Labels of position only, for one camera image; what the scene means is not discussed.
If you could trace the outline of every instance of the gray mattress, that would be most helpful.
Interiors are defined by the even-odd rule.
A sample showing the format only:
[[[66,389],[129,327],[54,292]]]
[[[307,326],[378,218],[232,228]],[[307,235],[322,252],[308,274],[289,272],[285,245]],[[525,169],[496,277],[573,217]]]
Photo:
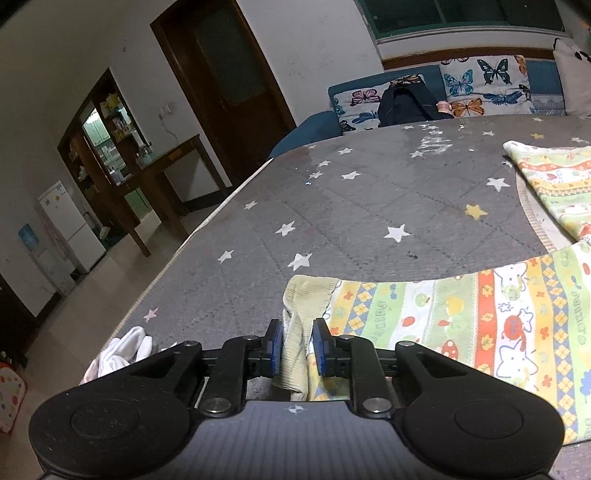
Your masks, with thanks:
[[[262,334],[280,318],[294,273],[423,280],[543,254],[502,144],[581,146],[571,138],[590,129],[591,120],[572,117],[454,119],[355,133],[283,154],[191,237],[121,332],[141,325],[160,345],[194,339],[218,348],[233,336]],[[545,138],[535,140],[535,132]],[[339,154],[345,148],[353,150]],[[416,151],[423,156],[413,158]],[[330,163],[318,167],[323,161]],[[309,178],[317,171],[322,175]],[[353,171],[360,175],[342,177]],[[504,178],[509,187],[497,192],[489,178]],[[475,220],[466,205],[488,215]],[[295,230],[275,233],[290,222]],[[410,236],[400,243],[384,238],[388,227],[402,224]],[[225,251],[232,258],[220,262]],[[312,254],[310,266],[294,272],[296,254]],[[262,384],[251,390],[267,395]]]

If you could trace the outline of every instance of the power cord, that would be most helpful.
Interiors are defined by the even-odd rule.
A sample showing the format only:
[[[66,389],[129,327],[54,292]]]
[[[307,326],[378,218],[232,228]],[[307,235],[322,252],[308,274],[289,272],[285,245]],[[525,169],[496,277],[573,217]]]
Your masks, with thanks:
[[[162,115],[161,113],[158,114],[158,118],[160,118],[160,123],[162,124],[162,128],[164,128],[164,131],[168,134],[168,135],[172,135],[174,137],[174,139],[177,141],[177,146],[179,144],[178,141],[178,137],[172,133],[167,127],[166,124],[164,123],[164,115]]]

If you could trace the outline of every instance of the window frame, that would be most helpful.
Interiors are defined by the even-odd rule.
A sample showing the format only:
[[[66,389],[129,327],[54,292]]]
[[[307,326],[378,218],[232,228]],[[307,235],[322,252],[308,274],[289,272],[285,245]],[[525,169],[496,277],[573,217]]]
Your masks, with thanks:
[[[453,31],[461,31],[464,27],[473,30],[474,27],[496,27],[496,28],[503,28],[505,27],[507,30],[515,30],[519,29],[520,31],[534,31],[534,32],[552,32],[552,33],[564,33],[566,32],[566,27],[564,25],[564,20],[556,6],[556,10],[558,11],[558,16],[560,17],[560,22],[562,23],[563,30],[548,30],[546,28],[540,27],[521,27],[519,25],[511,25],[507,21],[474,21],[474,22],[450,22],[450,23],[438,23],[438,24],[430,24],[430,25],[419,25],[416,27],[408,27],[408,28],[400,28],[398,30],[390,30],[385,33],[380,33],[378,28],[375,24],[374,18],[367,7],[365,0],[355,0],[358,8],[363,15],[363,19],[365,20],[365,24],[369,28],[369,32],[373,36],[376,43],[381,43],[384,41],[388,41],[390,39],[395,39],[396,37],[403,37],[409,34],[417,33],[417,32],[430,32],[436,33],[437,31],[451,29]]]

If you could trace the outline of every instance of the blue gripper pad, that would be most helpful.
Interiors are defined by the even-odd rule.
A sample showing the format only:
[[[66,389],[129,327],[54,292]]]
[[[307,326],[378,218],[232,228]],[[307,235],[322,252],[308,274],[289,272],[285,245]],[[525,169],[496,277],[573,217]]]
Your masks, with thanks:
[[[279,372],[281,370],[281,347],[283,346],[282,325],[279,325],[279,327],[275,330],[272,345],[273,352],[271,354],[271,369],[273,371],[273,375],[279,375]]]
[[[318,374],[322,377],[325,373],[325,356],[324,356],[324,342],[320,334],[320,327],[317,322],[314,322],[312,327],[312,344],[314,345],[314,354],[316,356],[316,368]]]

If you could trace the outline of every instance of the metal screw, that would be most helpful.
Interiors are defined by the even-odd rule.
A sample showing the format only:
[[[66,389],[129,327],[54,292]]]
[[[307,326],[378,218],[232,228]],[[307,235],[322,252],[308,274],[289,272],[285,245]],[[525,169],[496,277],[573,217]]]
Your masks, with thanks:
[[[232,408],[232,404],[225,398],[213,397],[202,402],[201,408],[207,413],[224,413]]]
[[[392,408],[392,402],[386,398],[373,397],[365,400],[363,407],[371,413],[384,413]]]

